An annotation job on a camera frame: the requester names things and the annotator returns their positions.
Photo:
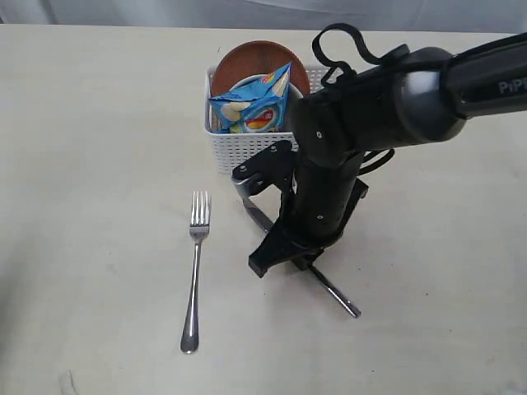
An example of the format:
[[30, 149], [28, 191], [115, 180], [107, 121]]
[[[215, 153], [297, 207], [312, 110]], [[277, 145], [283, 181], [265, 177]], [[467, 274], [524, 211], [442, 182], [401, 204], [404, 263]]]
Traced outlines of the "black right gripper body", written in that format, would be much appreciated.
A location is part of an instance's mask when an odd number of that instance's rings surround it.
[[296, 189], [284, 197], [272, 229], [249, 256], [258, 277], [279, 263], [320, 254], [342, 236], [361, 196], [355, 182], [364, 156], [355, 153], [339, 167], [327, 168], [305, 153], [296, 155]]

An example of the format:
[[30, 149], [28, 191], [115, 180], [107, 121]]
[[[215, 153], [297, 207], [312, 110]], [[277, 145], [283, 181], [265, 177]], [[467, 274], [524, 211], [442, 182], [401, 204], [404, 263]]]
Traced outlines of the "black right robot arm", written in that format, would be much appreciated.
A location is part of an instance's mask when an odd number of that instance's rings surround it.
[[399, 147], [454, 138], [471, 118], [526, 108], [525, 35], [457, 55], [401, 45], [380, 58], [361, 36], [355, 41], [371, 69], [356, 72], [317, 51], [321, 63], [341, 74], [296, 103], [296, 151], [283, 160], [272, 149], [258, 155], [273, 168], [263, 181], [282, 192], [277, 220], [249, 257], [259, 277], [279, 263], [316, 259], [342, 236], [366, 193], [359, 178], [372, 171], [369, 158], [385, 163]]

